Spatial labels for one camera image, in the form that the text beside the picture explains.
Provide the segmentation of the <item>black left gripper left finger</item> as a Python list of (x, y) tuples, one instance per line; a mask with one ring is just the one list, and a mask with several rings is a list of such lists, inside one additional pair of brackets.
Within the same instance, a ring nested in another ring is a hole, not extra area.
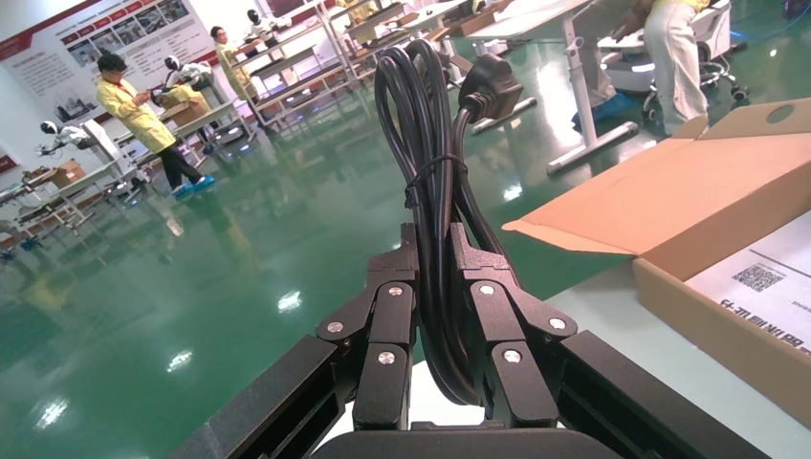
[(417, 237), (368, 261), (363, 290), (296, 342), (214, 413), (174, 458), (308, 458), (349, 402), (368, 407), (363, 429), (407, 426)]

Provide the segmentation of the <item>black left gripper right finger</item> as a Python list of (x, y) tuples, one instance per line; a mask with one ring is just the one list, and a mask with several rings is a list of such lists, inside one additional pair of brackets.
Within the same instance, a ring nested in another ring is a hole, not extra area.
[(448, 233), (471, 377), (489, 420), (538, 429), (567, 458), (758, 458), (759, 448), (558, 309), (508, 260)]

